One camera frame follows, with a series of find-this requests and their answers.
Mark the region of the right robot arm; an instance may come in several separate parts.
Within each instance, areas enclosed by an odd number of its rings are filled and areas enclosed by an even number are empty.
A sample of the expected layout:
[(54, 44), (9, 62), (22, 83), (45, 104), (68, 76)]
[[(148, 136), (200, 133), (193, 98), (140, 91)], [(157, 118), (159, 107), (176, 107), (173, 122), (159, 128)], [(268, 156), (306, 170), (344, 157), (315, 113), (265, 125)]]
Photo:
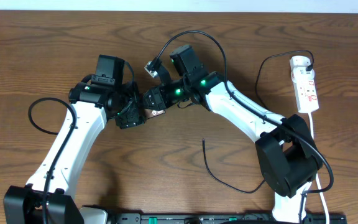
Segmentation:
[(302, 223), (306, 196), (324, 164), (304, 119), (297, 114), (285, 118), (261, 107), (223, 74), (210, 72), (190, 45), (175, 49), (170, 59), (179, 80), (172, 80), (158, 57), (145, 66), (150, 76), (161, 80), (145, 94), (145, 107), (160, 111), (190, 99), (226, 118), (255, 143), (264, 182), (275, 192), (273, 218)]

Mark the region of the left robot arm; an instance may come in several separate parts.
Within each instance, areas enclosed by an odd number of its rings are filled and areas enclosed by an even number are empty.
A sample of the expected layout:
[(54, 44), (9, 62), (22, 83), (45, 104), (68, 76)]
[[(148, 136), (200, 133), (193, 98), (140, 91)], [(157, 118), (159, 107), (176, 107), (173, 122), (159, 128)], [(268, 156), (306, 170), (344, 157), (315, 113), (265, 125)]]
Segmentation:
[(23, 187), (11, 186), (4, 199), (7, 223), (112, 223), (98, 206), (78, 208), (76, 186), (90, 149), (108, 121), (121, 129), (143, 124), (139, 90), (123, 82), (129, 62), (100, 55), (94, 74), (70, 90), (67, 115), (48, 154)]

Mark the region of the Galaxy smartphone bronze screen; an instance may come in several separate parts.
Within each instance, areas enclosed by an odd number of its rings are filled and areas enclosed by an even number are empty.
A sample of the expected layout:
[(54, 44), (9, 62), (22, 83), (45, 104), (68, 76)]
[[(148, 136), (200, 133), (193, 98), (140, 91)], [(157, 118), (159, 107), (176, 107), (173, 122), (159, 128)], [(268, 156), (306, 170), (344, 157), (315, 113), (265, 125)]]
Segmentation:
[(145, 118), (146, 119), (151, 119), (154, 118), (156, 116), (160, 116), (165, 114), (165, 110), (150, 110), (150, 109), (145, 109), (144, 110), (144, 114), (145, 114)]

